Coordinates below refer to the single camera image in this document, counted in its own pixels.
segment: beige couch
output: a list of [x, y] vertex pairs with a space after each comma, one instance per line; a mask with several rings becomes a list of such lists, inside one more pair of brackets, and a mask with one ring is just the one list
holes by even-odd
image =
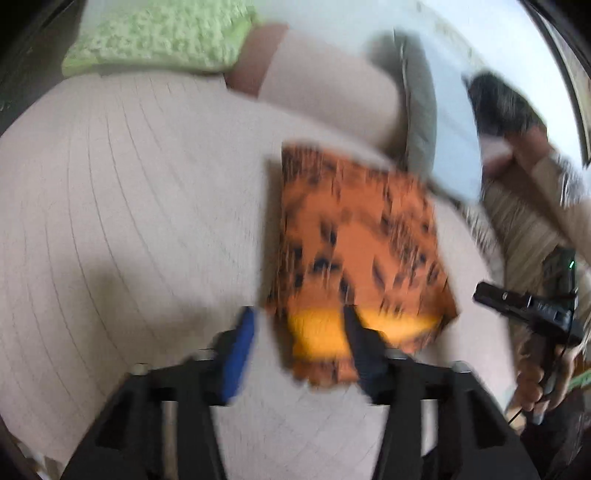
[[[382, 98], [399, 94], [364, 68], [391, 92]], [[343, 94], [343, 104], [358, 101]], [[56, 86], [2, 136], [0, 415], [16, 437], [66, 461], [131, 365], [177, 362], [239, 306], [260, 304], [277, 250], [284, 140], [394, 168], [369, 144], [370, 126], [356, 135], [354, 122], [339, 129], [270, 103], [227, 90], [222, 77], [87, 75]], [[368, 115], [358, 105], [347, 108]], [[390, 132], [404, 131], [403, 115], [390, 118]], [[400, 151], [378, 127], [375, 146]], [[473, 304], [487, 267], [455, 209], [433, 202], [462, 313], [421, 358], [468, 362], [504, 408], [514, 389], [506, 321]], [[355, 386], [295, 383], [261, 315], [244, 391], [216, 422], [230, 478], [368, 478], [384, 413]], [[424, 432], [427, 449], [432, 420]]]

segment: beige fabric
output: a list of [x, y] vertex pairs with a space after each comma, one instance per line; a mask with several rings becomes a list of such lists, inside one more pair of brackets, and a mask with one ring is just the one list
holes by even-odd
[[550, 202], [540, 192], [531, 176], [517, 162], [511, 163], [498, 178], [495, 178], [495, 183], [521, 199], [557, 231], [562, 232], [562, 227]]
[[440, 356], [470, 364], [504, 409], [515, 379], [508, 322], [472, 300], [478, 282], [491, 277], [463, 219], [443, 200], [437, 201], [435, 213], [440, 255], [460, 312], [437, 341]]
[[397, 157], [406, 145], [404, 90], [367, 60], [289, 30], [259, 98], [303, 113]]
[[[7, 130], [0, 414], [13, 434], [67, 460], [132, 364], [179, 361], [266, 296], [286, 139], [390, 165], [318, 122], [180, 73], [75, 77]], [[436, 211], [464, 313], [432, 358], [474, 365], [503, 403], [504, 322], [470, 299], [485, 267], [457, 215]], [[369, 478], [384, 413], [356, 387], [294, 382], [264, 317], [243, 392], [215, 409], [229, 477], [243, 480]]]
[[[542, 261], [557, 246], [567, 245], [554, 227], [496, 182], [485, 188], [483, 203], [504, 249], [505, 285], [510, 290], [542, 294]], [[575, 315], [591, 330], [591, 269], [577, 255], [579, 306]], [[522, 325], [512, 322], [515, 353], [527, 339]]]
[[531, 172], [573, 247], [591, 264], [591, 187], [567, 158], [552, 153]]
[[505, 259], [495, 230], [482, 203], [460, 203], [458, 211], [468, 225], [470, 235], [480, 249], [492, 281], [503, 285], [505, 281]]

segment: black spots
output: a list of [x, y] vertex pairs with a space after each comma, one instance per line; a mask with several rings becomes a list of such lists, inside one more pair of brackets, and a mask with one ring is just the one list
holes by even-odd
[[289, 204], [287, 204], [285, 206], [285, 208], [283, 210], [283, 218], [284, 218], [283, 228], [284, 229], [287, 230], [288, 224], [296, 218], [298, 212], [304, 206], [304, 202], [305, 202], [307, 196], [308, 196], [307, 193], [303, 193], [298, 198], [296, 198], [293, 202], [290, 202]]
[[366, 171], [366, 179], [376, 183], [388, 184], [389, 172], [387, 170], [380, 170], [378, 168], [369, 168]]
[[283, 185], [296, 180], [303, 173], [304, 163], [294, 152], [284, 150], [281, 155], [281, 169], [283, 172]]
[[294, 289], [299, 291], [302, 285], [304, 284], [304, 274], [303, 273], [296, 273], [294, 276]]
[[410, 272], [408, 274], [408, 288], [416, 288], [416, 285], [414, 283], [414, 279], [417, 276], [417, 271], [416, 269], [413, 267], [411, 267]]
[[388, 297], [384, 297], [381, 303], [379, 304], [379, 311], [380, 313], [391, 313], [393, 315], [400, 315], [404, 312], [404, 309], [402, 308], [402, 304], [392, 304]]
[[283, 307], [283, 308], [279, 309], [279, 311], [277, 311], [277, 318], [279, 321], [287, 323], [288, 311], [285, 307]]
[[327, 171], [336, 172], [336, 163], [330, 160], [324, 159], [324, 161], [322, 162], [322, 166]]
[[267, 295], [267, 303], [275, 303], [279, 298], [279, 287], [277, 279], [273, 280], [271, 291]]
[[336, 245], [336, 225], [321, 220], [320, 237], [324, 242], [334, 248]]
[[403, 264], [408, 264], [411, 254], [413, 253], [413, 249], [410, 246], [404, 246], [400, 249], [398, 254], [398, 258]]
[[379, 221], [379, 229], [384, 235], [389, 235], [389, 233], [392, 231], [392, 221], [384, 214], [382, 214], [382, 218]]
[[341, 200], [341, 186], [340, 186], [340, 182], [337, 181], [336, 179], [333, 179], [331, 184], [330, 184], [330, 192], [333, 195], [333, 197], [336, 198], [337, 202], [340, 203]]
[[432, 285], [437, 281], [437, 277], [439, 276], [439, 268], [436, 262], [431, 264], [429, 267], [429, 271], [427, 273], [427, 285]]
[[382, 273], [377, 261], [374, 259], [374, 264], [372, 265], [372, 276], [374, 278], [375, 285], [379, 288], [380, 291], [386, 290], [386, 282], [384, 281], [384, 274]]
[[406, 275], [404, 273], [397, 273], [392, 281], [392, 288], [400, 288], [405, 278]]
[[341, 271], [342, 268], [343, 265], [340, 262], [334, 262], [326, 257], [317, 257], [314, 259], [310, 272], [313, 274], [321, 274], [325, 272]]
[[429, 224], [427, 222], [423, 222], [421, 225], [421, 230], [425, 235], [437, 236], [437, 228], [435, 227], [434, 223]]
[[312, 264], [312, 273], [322, 273], [325, 270], [328, 270], [330, 267], [330, 260], [327, 258], [316, 258], [314, 263]]
[[339, 282], [340, 299], [344, 305], [355, 304], [355, 289], [347, 276], [343, 275]]
[[294, 256], [294, 260], [296, 261], [296, 263], [301, 263], [301, 259], [303, 256], [303, 249], [301, 245], [298, 245], [297, 247], [292, 247], [291, 252]]

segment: green pillow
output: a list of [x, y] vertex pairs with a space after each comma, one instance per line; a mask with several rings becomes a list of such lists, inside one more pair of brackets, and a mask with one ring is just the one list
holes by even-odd
[[242, 0], [165, 0], [81, 34], [61, 64], [65, 77], [99, 65], [229, 70], [256, 21]]

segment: orange fabric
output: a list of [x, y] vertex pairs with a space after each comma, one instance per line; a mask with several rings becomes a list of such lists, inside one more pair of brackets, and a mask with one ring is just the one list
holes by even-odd
[[[433, 207], [415, 178], [298, 144], [283, 146], [282, 166], [281, 250], [269, 300], [290, 325], [296, 346], [306, 336], [308, 345], [336, 336], [342, 345], [342, 321], [334, 325], [326, 312], [346, 304], [374, 312], [366, 325], [409, 353], [457, 316], [437, 252]], [[294, 328], [306, 311], [320, 316]], [[409, 318], [417, 319], [416, 328], [408, 327]], [[436, 322], [425, 329], [432, 318]], [[326, 339], [312, 342], [311, 335]], [[294, 357], [296, 377], [314, 384], [356, 380], [348, 348], [323, 359], [300, 347]]]

